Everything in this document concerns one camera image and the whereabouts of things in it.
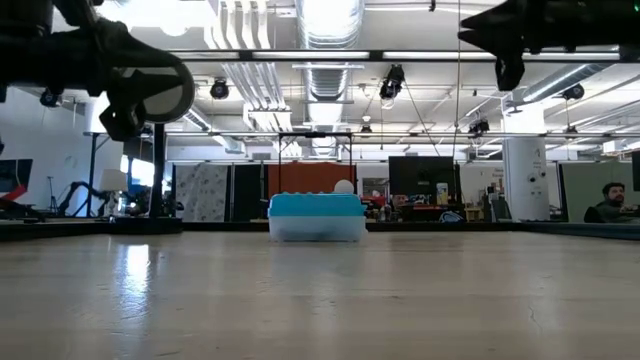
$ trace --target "black partition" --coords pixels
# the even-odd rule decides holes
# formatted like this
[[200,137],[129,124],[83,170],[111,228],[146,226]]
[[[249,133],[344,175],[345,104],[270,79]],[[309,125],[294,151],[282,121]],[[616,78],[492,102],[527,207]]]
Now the black partition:
[[389,187],[393,195],[437,194],[437,184],[447,183],[455,203],[461,201],[460,166],[452,157],[390,156]]
[[264,218],[268,199],[267,165],[236,165],[233,176],[233,213],[230,221]]

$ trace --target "wooden floor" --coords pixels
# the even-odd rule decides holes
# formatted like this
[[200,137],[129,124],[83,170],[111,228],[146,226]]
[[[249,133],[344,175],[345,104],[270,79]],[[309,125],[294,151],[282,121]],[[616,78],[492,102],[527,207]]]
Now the wooden floor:
[[529,233],[0,244],[2,359],[638,359],[640,243]]

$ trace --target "white ball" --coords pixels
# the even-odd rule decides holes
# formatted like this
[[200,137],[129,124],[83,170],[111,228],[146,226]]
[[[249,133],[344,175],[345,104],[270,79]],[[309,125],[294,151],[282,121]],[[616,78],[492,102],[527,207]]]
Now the white ball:
[[334,193],[353,194],[353,184],[349,180],[340,180],[333,188]]

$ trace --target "black screen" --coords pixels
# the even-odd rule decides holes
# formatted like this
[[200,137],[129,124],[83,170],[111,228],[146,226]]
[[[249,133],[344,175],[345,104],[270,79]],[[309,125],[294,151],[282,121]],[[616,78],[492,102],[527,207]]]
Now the black screen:
[[436,156],[389,157],[389,187],[393,195],[435,195],[437,183],[455,193],[453,158]]
[[640,151],[631,154],[633,168],[633,191],[640,191]]

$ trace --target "patterned panel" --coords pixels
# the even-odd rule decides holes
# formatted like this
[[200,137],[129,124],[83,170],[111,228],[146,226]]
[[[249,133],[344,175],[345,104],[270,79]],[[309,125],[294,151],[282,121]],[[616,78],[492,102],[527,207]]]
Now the patterned panel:
[[224,222],[228,166],[176,167],[176,200],[185,222]]

